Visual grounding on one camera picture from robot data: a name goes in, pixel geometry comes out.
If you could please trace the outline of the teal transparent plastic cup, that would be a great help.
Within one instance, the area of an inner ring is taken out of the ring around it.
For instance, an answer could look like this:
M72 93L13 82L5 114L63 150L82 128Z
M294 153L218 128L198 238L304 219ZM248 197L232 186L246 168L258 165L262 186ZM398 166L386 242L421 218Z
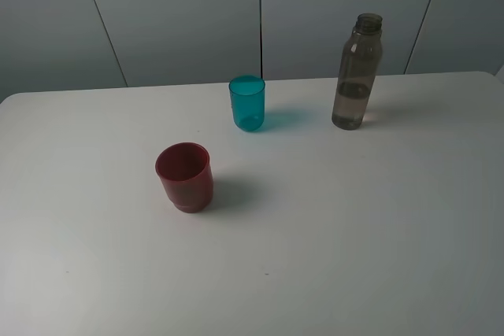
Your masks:
M235 125L243 131L256 131L265 119L265 81L256 76L240 76L228 88Z

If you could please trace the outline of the red plastic cup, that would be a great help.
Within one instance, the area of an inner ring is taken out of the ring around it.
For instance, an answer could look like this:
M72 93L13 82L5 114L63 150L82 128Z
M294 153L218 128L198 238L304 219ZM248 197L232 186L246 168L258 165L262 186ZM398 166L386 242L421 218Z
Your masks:
M181 212L201 212L213 199L213 175L208 151L194 142L165 149L155 171L169 200Z

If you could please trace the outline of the smoky transparent plastic bottle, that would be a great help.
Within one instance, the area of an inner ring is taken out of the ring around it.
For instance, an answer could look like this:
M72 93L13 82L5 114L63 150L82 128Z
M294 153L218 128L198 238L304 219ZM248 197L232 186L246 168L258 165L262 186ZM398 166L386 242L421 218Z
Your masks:
M343 47L332 109L332 123L343 130L362 124L383 55L382 22L375 13L359 15Z

